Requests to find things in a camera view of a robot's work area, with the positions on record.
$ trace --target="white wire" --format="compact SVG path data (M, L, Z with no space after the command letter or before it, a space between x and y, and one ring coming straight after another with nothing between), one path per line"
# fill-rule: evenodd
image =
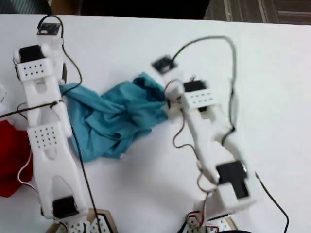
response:
M30 159L31 159L31 155L32 155L32 152L31 152L31 149L30 149L30 153L29 153L29 157L28 157L28 160L26 162L26 164L19 170L18 174L17 174L17 179L20 183L24 184L24 185L27 185L28 187L32 188L36 193L38 193L38 191L35 189L35 187L31 184L31 183L28 183L28 182L24 182L20 179L20 174L21 172L23 171L23 169L25 167L28 166L29 162L30 162Z

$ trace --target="red wire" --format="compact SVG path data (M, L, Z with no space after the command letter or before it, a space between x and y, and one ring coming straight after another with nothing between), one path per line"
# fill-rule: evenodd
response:
M202 220L201 220L201 223L200 223L200 227L203 226L204 220L205 220L205 204L206 204L206 200L207 200L207 197L205 198L204 203L203 203L203 213L202 213Z
M207 226L208 228L216 229L216 232L219 232L219 227L217 226Z

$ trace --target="floor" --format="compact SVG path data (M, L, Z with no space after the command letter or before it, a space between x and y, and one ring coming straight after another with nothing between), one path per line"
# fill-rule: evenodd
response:
M211 0L204 19L311 25L311 0Z

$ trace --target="white plastic bracket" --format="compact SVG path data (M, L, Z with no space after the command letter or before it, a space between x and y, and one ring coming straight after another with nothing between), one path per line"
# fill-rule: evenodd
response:
M27 130L34 155L34 178L45 218L53 214L53 202L73 196L78 214L65 217L71 222L86 216L88 208L80 184L78 168L71 155L68 138L72 131L66 105L61 101L57 74L62 72L62 58L52 57L48 45L41 46L46 58L20 63L19 50L14 53L17 73L24 86L29 107L56 102L28 111Z
M98 215L99 224L102 233L112 233L108 227L105 218L102 215ZM95 218L92 224L89 221L82 221L75 225L69 225L68 231L63 226L60 225L56 233L99 233L97 219Z

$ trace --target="black wire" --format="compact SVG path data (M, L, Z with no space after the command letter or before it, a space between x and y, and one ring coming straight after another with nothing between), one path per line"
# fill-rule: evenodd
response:
M19 111L19 107L22 106L25 103L21 103L19 106L17 106L16 110ZM25 117L22 113L18 112L18 114L20 114L23 118L25 118L27 120L27 117Z
M237 79L237 51L236 51L233 41L229 37L226 37L226 36L205 36L205 37L192 40L188 42L187 44L185 44L183 47L181 47L181 49L178 50L178 52L171 59L171 65L173 65L174 60L181 53L182 50L184 50L186 47L188 47L191 44L194 44L196 42L203 41L203 40L224 40L229 44L232 50L232 79L231 79L231 92L230 92L230 97L229 97L229 109L228 109L229 122L231 125L231 129L222 138L221 144L223 146L227 137L236 131L235 122L232 117L232 111L233 111L233 99L235 96L234 88L235 88L235 82Z
M66 224L65 224L65 223L63 223L63 222L59 222L59 224L60 224L60 225L63 225L63 226L66 228L66 233L68 233L68 232L69 232L69 230L68 230L68 226L66 226Z
M3 117L8 117L10 115L14 115L16 113L20 114L22 112L26 112L26 111L29 111L29 110L33 110L33 109L36 109L36 108L42 108L42 107L45 107L45 106L49 106L49 105L52 105L52 104L55 104L55 103L58 103L57 101L54 101L52 103L45 103L45 104L42 104L42 105L38 105L38 106L35 106L35 107L31 107L31 108L24 108L24 109L21 109L21 110L16 110L16 111L13 111L13 112L9 112L9 113L6 113L6 114L3 114L0 116L0 118L3 118Z
M261 181L259 175L257 173L255 173L257 179L259 180L263 190L266 192L266 194L268 195L268 197L273 201L273 203L279 208L279 210L283 213L283 215L286 217L286 225L285 225L285 229L284 229L284 233L287 232L287 228L288 225L290 224L290 219L287 215L287 213L282 209L282 207L277 203L277 201L272 197L272 195L269 193L268 189L264 186L263 182Z
M75 140L75 142L77 144L78 154L79 154L79 159L80 159L80 163L81 163L84 179L86 181L86 185L87 185L87 189L88 189L88 192L89 192L89 196L91 197L92 206L93 206L93 209L94 209L94 212L95 212L95 216L96 216L96 219L97 219L98 230L99 230L99 232L102 232L101 231L101 227L100 227L100 221L99 221L99 218L98 218L98 213L97 213L96 206L95 206L95 202L94 202L94 199L93 199L91 188L89 187L88 179L87 179L87 176L86 176L86 171L84 169L84 164L83 164L83 159L82 159L82 154L81 154L81 149L80 149L79 141L78 141L77 135L76 135L76 133L75 133L75 131L73 129L72 124L70 124L70 125L71 125L71 129L72 129L72 135L73 135L74 140Z
M65 43L65 41L64 41L64 24L63 24L63 21L60 19L60 17L58 17L58 16L56 16L56 15L46 15L46 16L44 16L44 17L39 21L39 24L38 24L38 26L37 26L38 30L40 30L43 21L44 21L46 18L48 18L48 17L54 17L54 18L58 19L58 21L60 22L60 25L61 25L61 36L60 36L60 38L63 40L63 44L62 44L63 52L64 52L65 56L71 61L71 63L74 65L74 67L77 69L77 71L78 71L78 73L79 73L79 78L80 78L79 83L77 83L77 85L75 85L75 86L69 88L68 90L64 91L64 92L62 93L62 96L64 96L64 95L66 95L69 91L71 91L71 90L77 88L78 86L80 86L81 83L82 83L83 78L82 78L82 74L81 74L81 71L80 71L79 67L77 66L77 64L76 64L76 63L74 62L74 60L68 55L68 53L67 53L66 50L65 50L65 46L64 46L64 43Z

